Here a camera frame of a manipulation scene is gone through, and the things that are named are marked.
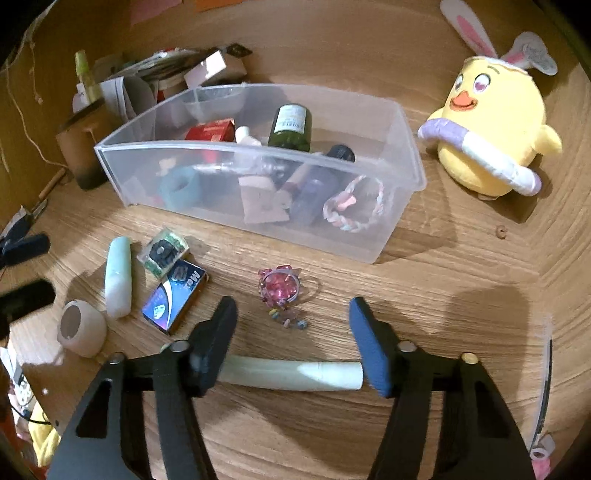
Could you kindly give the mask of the mint green tube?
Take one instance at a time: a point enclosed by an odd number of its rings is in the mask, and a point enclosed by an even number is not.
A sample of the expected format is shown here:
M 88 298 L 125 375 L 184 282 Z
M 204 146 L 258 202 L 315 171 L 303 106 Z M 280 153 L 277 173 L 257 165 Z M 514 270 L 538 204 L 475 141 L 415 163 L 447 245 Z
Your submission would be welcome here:
M 109 245 L 105 268 L 105 306 L 110 318 L 122 318 L 131 311 L 131 249 L 127 237 L 113 239 Z

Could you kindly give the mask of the blue battery box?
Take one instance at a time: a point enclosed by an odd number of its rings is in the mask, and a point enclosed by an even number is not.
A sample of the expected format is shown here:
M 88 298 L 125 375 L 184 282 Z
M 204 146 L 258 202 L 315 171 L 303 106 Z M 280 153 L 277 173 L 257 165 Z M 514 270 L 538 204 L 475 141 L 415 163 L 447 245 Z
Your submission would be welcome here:
M 205 269 L 186 260 L 176 261 L 143 304 L 143 318 L 164 334 L 171 335 L 207 281 Z

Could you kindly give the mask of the white green tube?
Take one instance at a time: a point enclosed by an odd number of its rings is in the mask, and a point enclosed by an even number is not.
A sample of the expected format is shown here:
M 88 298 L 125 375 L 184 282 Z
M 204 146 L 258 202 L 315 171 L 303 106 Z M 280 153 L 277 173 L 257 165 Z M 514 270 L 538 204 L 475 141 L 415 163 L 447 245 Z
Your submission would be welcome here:
M 218 380 L 266 390 L 356 391 L 363 387 L 363 365 L 359 361 L 271 360 L 229 355 Z

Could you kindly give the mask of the green black small packet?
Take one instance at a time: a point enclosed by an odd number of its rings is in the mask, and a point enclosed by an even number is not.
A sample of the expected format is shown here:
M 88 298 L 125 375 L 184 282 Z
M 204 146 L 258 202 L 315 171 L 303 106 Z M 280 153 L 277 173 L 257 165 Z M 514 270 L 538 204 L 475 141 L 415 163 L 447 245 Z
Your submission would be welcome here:
M 164 228 L 140 250 L 136 259 L 146 271 L 160 279 L 188 251 L 189 246 L 184 237 Z

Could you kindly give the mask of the blue tape roll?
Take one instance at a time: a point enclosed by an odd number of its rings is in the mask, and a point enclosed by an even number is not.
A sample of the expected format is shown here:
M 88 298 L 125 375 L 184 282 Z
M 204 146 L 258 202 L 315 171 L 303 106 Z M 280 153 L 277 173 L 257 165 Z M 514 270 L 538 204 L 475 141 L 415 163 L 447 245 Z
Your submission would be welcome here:
M 202 200 L 199 173 L 192 166 L 174 168 L 161 179 L 159 193 L 170 210 L 195 207 Z

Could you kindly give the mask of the black cylinder bottle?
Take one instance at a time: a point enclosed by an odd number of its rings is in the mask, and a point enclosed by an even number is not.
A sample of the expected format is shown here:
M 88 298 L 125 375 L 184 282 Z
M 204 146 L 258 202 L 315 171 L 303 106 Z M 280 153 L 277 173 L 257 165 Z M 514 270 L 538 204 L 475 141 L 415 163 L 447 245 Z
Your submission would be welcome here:
M 300 193 L 290 205 L 290 220 L 297 226 L 308 227 L 322 216 L 325 202 L 338 192 L 349 173 L 322 166 L 314 166 L 308 173 Z

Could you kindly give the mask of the green cap spray bottle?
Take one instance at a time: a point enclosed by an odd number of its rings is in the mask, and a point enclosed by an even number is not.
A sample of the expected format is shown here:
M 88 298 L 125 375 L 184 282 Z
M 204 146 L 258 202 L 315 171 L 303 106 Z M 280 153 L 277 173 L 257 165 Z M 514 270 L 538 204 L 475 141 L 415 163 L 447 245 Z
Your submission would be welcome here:
M 78 113 L 92 103 L 102 98 L 100 85 L 96 83 L 94 75 L 89 67 L 86 52 L 79 50 L 74 55 L 77 93 L 72 100 L 72 109 Z

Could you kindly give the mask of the small pastel beads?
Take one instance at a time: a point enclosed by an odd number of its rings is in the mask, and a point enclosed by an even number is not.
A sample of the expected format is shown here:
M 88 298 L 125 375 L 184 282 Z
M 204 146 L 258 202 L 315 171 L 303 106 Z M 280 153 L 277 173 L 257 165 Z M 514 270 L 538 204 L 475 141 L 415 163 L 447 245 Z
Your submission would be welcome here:
M 304 313 L 297 308 L 273 308 L 269 311 L 270 318 L 283 325 L 283 328 L 304 330 L 308 328 L 308 321 Z

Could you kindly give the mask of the red booklet in bin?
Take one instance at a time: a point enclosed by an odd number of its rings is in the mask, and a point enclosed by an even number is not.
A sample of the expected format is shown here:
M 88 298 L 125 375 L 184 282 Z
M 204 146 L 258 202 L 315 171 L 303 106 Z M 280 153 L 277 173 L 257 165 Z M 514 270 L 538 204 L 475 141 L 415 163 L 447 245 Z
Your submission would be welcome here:
M 185 140 L 235 142 L 235 122 L 232 119 L 221 119 L 191 127 Z

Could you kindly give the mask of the stack of papers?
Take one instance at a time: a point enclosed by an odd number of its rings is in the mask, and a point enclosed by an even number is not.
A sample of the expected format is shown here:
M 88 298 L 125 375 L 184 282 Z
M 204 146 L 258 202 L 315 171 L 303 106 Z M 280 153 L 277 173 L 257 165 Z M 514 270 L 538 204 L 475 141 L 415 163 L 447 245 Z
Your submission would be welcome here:
M 109 76 L 100 86 L 103 91 L 119 78 L 127 79 L 130 84 L 133 79 L 139 79 L 149 87 L 154 99 L 174 96 L 187 89 L 185 74 L 201 60 L 206 50 L 188 48 L 173 48 L 160 50 L 151 56 L 123 67 L 120 71 Z

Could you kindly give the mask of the small pink white box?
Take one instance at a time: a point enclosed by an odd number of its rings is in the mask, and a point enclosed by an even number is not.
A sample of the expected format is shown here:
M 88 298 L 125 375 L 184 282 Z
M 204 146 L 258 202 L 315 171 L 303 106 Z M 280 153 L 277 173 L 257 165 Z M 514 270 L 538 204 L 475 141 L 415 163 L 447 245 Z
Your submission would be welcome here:
M 242 81 L 247 72 L 242 59 L 217 50 L 184 74 L 188 89 Z

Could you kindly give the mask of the pink sticky note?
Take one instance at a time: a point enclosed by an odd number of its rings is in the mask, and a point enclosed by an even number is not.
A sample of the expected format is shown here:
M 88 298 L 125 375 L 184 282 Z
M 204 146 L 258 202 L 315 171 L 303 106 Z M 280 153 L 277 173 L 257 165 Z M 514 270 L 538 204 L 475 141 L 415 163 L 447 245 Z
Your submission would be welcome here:
M 157 17 L 181 3 L 181 0 L 131 0 L 130 25 L 134 26 Z

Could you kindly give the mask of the yellow chick plush toy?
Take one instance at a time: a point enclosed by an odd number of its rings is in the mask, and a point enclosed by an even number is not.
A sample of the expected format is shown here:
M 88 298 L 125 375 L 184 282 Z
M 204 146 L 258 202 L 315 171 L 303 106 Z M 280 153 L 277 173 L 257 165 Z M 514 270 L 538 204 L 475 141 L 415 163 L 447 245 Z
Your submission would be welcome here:
M 446 99 L 419 128 L 459 184 L 482 198 L 512 191 L 535 196 L 540 176 L 530 169 L 537 155 L 559 154 L 562 140 L 546 122 L 542 94 L 530 72 L 554 76 L 555 60 L 533 32 L 516 37 L 498 55 L 478 16 L 464 1 L 443 1 L 440 10 L 473 50 Z

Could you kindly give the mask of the dark green bottle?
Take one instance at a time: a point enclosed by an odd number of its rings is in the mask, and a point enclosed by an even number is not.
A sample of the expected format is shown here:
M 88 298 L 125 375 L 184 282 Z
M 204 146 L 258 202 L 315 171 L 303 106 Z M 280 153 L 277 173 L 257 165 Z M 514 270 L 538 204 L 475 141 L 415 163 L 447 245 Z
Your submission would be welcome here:
M 269 140 L 270 147 L 301 152 L 311 150 L 311 112 L 297 103 L 280 106 L 273 119 Z

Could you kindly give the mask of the clear plastic storage bin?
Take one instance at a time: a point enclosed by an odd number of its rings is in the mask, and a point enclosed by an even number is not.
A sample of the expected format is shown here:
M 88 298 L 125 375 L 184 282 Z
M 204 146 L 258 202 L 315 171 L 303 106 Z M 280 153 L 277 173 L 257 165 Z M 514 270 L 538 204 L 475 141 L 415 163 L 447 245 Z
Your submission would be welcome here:
M 311 150 L 267 145 L 276 111 L 297 103 L 311 112 Z M 188 130 L 221 119 L 235 122 L 235 142 L 188 141 Z M 385 248 L 426 176 L 403 108 L 369 95 L 310 85 L 242 84 L 184 91 L 138 115 L 95 148 L 121 201 L 235 227 L 371 263 Z M 177 167 L 200 176 L 202 200 L 168 209 L 161 179 Z M 238 178 L 266 176 L 274 200 L 290 205 L 314 166 L 349 173 L 308 227 L 245 224 Z

